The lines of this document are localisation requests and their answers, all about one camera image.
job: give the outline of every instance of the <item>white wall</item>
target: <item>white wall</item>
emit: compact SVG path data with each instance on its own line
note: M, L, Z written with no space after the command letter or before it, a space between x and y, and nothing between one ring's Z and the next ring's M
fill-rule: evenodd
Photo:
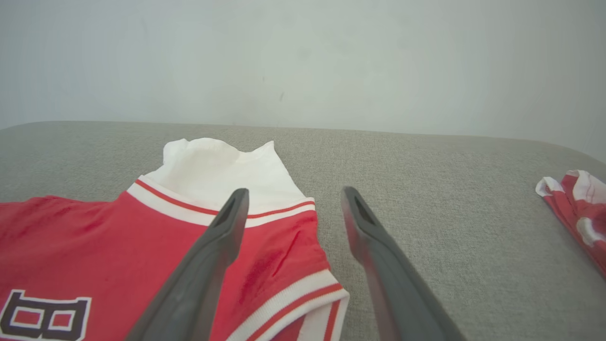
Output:
M0 127L488 135L606 161L603 0L0 0Z

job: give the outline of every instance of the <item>sleeve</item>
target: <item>sleeve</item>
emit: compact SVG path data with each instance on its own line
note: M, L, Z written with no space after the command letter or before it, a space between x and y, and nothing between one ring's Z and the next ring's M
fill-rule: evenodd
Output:
M307 211L245 231L212 341L339 340L349 293L330 272L316 228L316 212Z

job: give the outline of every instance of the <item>gray upholstered table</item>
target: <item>gray upholstered table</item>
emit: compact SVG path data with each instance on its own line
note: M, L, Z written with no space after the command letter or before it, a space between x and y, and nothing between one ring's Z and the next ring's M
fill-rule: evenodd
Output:
M342 340L376 340L339 193L355 186L469 340L604 340L606 281L534 192L543 176L606 165L551 144L482 137L194 124L45 122L0 130L0 201L113 200L171 140L240 150L269 140L305 195L351 293Z

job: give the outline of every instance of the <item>red stripe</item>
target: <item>red stripe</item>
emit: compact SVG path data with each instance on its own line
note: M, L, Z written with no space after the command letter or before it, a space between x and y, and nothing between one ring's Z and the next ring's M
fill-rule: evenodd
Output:
M283 318L286 314L290 313L291 311L293 311L296 308L298 308L299 306L301 306L303 303L316 299L320 296L327 295L327 294L330 294L335 291L339 291L341 289L343 289L343 287L339 283L335 283L333 285L327 286L325 288L322 288L322 289L310 292L307 295L304 295L303 297L297 299L296 301L289 304L285 308L282 308L282 310L280 310L277 314L272 316L259 329L257 329L249 338L247 338L247 341L254 341L254 340L258 339L259 336L263 335L263 333L265 333L269 328L271 328L271 326L273 326L277 321L279 321L281 318Z
M306 205L314 205L313 201L306 201L304 203L300 203L300 204L296 204L294 206L290 206L289 208L283 208L283 209L277 209L275 211L269 211L269 212L265 212L265 213L259 213L259 214L249 214L248 218L252 219L252 218L261 218L261 217L265 217L266 215L271 215L271 214L276 214L276 213L282 213L282 212L288 212L288 211L292 211L296 208L299 207L303 207Z
M335 327L335 320L337 319L337 312L339 311L339 301L333 302L333 306L330 307L330 315L328 316L328 324L326 325L326 332L324 333L324 341L330 341L333 337L333 328Z
M157 189L151 187L150 185L146 184L145 182L143 182L143 181L141 181L139 179L137 179L135 181L135 183L138 184L139 186L145 188L146 190L150 191L151 193L155 194L157 197L162 198L162 199L168 201L171 204L175 204L177 206L181 206L182 208L191 209L192 211L196 211L196 212L202 212L202 213L212 214L212 215L219 214L219 211L214 211L212 209L206 209L206 208L200 208L200 207L197 207L197 206L193 206L193 205L190 205L190 204L183 203L183 202L181 202L181 201L179 201L177 199L173 199L173 198L169 197L168 195L165 195L164 193L159 192Z
M211 215L217 215L219 214L219 211L215 211L212 209L206 209L206 208L201 208L198 206L194 206L194 205L190 205L187 203L184 203L182 201L179 201L177 199L171 198L168 195L158 191L157 189L151 187L150 185L146 184L145 182L137 179L135 181L136 184L138 184L139 186L145 188L146 190L150 191L152 194L154 194L155 196L164 199L165 201L168 201L171 204L175 204L177 206L180 206L182 208L186 208L186 209L191 209L192 211L196 211L196 212L202 212L202 213L206 213L206 214L211 214ZM261 217L265 217L268 215L272 215L272 214L276 214L276 213L283 213L283 212L288 212L288 211L292 211L296 208L302 207L302 206L306 206L306 205L314 205L313 201L306 201L304 203L300 203L300 204L296 204L294 206L291 206L289 208L284 208L284 209L277 209L275 211L269 211L269 212L264 212L264 213L259 213L259 214L249 214L248 215L248 219L252 219L252 218L261 218Z

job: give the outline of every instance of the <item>red and white cloth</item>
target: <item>red and white cloth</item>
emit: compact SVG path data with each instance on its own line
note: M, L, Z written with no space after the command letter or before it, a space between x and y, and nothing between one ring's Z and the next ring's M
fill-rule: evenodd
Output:
M536 193L606 277L606 184L584 170L570 170L561 183L550 177L541 179Z
M349 294L273 142L174 141L113 202L0 204L0 339L122 340L230 194L250 191L212 341L339 340Z

